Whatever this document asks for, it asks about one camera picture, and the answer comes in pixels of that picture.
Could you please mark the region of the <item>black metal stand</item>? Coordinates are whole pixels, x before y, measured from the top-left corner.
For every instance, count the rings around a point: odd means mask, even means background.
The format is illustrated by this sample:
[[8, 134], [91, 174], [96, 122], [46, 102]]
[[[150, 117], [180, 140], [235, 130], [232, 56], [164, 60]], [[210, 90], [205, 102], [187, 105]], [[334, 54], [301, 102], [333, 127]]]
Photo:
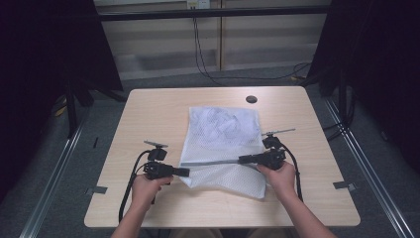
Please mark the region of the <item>black metal stand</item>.
[[339, 116], [340, 116], [340, 123], [343, 127], [348, 127], [348, 111], [347, 111], [347, 81], [346, 75], [342, 72], [340, 75], [340, 81], [338, 85], [338, 93], [339, 93]]
[[78, 100], [79, 104], [83, 107], [91, 106], [94, 102], [94, 99], [89, 92], [91, 86], [92, 83], [84, 79], [75, 81], [69, 80], [65, 84], [65, 99], [69, 124], [69, 138], [71, 138], [75, 134], [78, 128], [75, 100]]

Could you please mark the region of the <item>person's right leg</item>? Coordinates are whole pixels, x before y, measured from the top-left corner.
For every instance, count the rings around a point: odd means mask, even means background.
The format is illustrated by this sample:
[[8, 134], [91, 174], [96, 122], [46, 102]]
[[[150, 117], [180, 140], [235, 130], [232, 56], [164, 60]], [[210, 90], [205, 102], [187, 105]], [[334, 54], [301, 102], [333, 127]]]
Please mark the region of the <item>person's right leg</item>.
[[293, 235], [286, 229], [252, 229], [246, 238], [293, 238]]

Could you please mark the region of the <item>grey tape strip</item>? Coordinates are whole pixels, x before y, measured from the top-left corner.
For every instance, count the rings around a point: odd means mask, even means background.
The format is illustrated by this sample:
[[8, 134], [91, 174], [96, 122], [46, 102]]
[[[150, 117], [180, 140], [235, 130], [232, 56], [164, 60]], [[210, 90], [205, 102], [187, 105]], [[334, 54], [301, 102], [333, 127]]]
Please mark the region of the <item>grey tape strip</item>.
[[333, 186], [335, 189], [346, 188], [348, 191], [353, 191], [357, 189], [357, 186], [353, 182], [347, 183], [345, 181], [336, 181], [333, 183]]
[[86, 191], [85, 194], [87, 195], [93, 195], [94, 193], [99, 193], [99, 194], [105, 194], [107, 191], [108, 187], [105, 186], [94, 186], [94, 187], [89, 187]]

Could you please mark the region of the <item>person's left leg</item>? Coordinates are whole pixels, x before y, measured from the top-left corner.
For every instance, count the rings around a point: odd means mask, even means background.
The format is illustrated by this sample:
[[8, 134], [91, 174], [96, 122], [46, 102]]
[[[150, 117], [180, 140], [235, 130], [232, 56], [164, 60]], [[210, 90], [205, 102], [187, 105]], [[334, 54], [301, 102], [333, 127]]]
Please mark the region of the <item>person's left leg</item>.
[[223, 238], [218, 229], [173, 229], [168, 238]]

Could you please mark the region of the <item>white mesh laundry bag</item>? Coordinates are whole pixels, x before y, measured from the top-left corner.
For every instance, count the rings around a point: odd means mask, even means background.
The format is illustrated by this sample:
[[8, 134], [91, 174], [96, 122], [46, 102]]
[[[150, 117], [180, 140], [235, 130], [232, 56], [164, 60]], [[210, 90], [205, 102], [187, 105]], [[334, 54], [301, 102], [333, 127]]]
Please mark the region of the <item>white mesh laundry bag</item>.
[[224, 189], [244, 196], [262, 199], [265, 196], [265, 178], [254, 165], [238, 164], [239, 156], [256, 155], [260, 147], [209, 148], [193, 143], [188, 130], [179, 165], [190, 169], [182, 181], [191, 188]]

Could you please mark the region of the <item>person's left hand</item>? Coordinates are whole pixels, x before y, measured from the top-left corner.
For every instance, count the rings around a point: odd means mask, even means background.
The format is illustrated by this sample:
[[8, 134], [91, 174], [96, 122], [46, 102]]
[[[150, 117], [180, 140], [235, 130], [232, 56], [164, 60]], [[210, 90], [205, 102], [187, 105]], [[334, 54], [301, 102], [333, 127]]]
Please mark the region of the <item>person's left hand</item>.
[[136, 176], [132, 185], [131, 208], [147, 211], [161, 187], [172, 181], [173, 177], [148, 179], [145, 175]]

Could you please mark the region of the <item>black curtain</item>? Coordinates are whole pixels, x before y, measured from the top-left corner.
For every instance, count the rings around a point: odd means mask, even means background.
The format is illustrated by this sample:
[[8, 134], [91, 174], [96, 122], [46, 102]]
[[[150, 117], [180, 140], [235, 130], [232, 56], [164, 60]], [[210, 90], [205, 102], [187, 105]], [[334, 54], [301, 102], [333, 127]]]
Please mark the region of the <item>black curtain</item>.
[[94, 0], [0, 0], [0, 203], [41, 139], [55, 101], [69, 90], [121, 79]]
[[308, 75], [341, 79], [420, 174], [420, 0], [332, 0]]

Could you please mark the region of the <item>metal floor rail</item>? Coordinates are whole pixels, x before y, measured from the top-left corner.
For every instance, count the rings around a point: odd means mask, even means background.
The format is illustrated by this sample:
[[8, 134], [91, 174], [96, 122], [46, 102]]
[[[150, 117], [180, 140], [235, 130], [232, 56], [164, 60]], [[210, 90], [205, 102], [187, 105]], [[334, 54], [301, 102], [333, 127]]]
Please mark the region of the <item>metal floor rail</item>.
[[43, 193], [38, 200], [35, 208], [29, 216], [19, 238], [37, 238], [43, 222], [52, 205], [54, 195], [58, 189], [62, 176], [67, 168], [71, 156], [77, 146], [80, 135], [84, 129], [86, 115], [83, 115], [79, 124], [75, 127], [71, 136], [66, 139], [65, 145], [57, 159], [52, 174], [48, 180]]
[[349, 127], [343, 127], [340, 123], [338, 107], [331, 98], [327, 98], [325, 103], [332, 118], [338, 124], [340, 135], [344, 138], [348, 148], [352, 152], [353, 157], [357, 161], [367, 180], [367, 183], [369, 184], [397, 236], [399, 238], [415, 238], [415, 234], [409, 226], [405, 216], [383, 185], [352, 130]]

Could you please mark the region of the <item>white crumpled garment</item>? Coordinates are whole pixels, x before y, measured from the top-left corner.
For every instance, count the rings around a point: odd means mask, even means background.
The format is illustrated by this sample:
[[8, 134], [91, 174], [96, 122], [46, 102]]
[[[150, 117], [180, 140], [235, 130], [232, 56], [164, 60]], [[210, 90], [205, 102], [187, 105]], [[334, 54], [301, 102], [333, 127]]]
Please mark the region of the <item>white crumpled garment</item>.
[[191, 107], [188, 137], [209, 148], [260, 147], [259, 114], [244, 108]]

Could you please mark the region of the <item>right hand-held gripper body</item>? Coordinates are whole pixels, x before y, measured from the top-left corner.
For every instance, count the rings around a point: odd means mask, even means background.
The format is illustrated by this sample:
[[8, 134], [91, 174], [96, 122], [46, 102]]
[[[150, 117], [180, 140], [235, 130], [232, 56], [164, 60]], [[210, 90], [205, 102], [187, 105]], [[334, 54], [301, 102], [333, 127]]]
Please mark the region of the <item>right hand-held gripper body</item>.
[[283, 161], [286, 159], [285, 153], [292, 157], [286, 146], [275, 137], [277, 133], [278, 131], [266, 132], [263, 134], [262, 139], [266, 151], [262, 154], [261, 164], [274, 171], [282, 167]]

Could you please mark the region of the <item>black horizontal bar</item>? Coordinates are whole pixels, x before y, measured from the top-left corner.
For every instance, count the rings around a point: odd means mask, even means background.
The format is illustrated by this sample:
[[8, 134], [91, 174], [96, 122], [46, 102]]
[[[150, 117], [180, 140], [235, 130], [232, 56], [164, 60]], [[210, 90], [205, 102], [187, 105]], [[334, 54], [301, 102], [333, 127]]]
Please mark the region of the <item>black horizontal bar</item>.
[[204, 10], [172, 10], [153, 12], [102, 13], [97, 16], [100, 21], [136, 21], [163, 20], [184, 18], [217, 18], [217, 17], [248, 17], [274, 15], [306, 15], [326, 14], [330, 6], [292, 6], [273, 8], [228, 8]]

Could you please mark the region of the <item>person's leg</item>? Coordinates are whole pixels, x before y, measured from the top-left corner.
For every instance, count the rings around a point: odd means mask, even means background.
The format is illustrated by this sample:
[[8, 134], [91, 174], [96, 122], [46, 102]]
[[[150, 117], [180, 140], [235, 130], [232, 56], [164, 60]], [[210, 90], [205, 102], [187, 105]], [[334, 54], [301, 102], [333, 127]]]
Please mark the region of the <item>person's leg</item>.
[[218, 229], [173, 229], [168, 238], [223, 238]]
[[246, 238], [293, 238], [293, 235], [286, 229], [252, 229]]

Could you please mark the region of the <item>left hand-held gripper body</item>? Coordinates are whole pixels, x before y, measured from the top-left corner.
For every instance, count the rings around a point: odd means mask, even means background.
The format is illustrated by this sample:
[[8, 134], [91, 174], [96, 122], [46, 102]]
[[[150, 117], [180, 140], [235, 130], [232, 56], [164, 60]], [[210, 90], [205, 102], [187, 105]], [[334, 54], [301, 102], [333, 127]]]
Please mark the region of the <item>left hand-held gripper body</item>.
[[146, 144], [154, 146], [149, 152], [148, 161], [144, 166], [144, 172], [147, 174], [148, 179], [161, 179], [171, 176], [172, 168], [169, 165], [163, 164], [167, 151], [166, 145], [145, 141]]

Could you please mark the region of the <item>person's right hand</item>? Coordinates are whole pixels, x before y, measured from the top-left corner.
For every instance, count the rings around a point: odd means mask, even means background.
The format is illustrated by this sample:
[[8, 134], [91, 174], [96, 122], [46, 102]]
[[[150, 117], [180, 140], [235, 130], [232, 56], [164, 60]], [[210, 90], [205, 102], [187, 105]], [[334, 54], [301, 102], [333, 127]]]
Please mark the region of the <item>person's right hand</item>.
[[285, 201], [290, 197], [296, 197], [294, 188], [295, 168], [292, 164], [284, 162], [282, 167], [276, 171], [263, 165], [258, 165], [258, 170], [267, 178], [279, 201]]

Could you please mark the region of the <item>white wall socket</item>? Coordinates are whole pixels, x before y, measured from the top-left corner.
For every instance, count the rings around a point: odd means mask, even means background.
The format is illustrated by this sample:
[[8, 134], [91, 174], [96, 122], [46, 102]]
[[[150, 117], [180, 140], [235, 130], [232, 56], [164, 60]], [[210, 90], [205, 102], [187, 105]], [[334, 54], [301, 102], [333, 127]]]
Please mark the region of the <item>white wall socket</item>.
[[187, 8], [192, 9], [209, 9], [210, 0], [187, 0]]

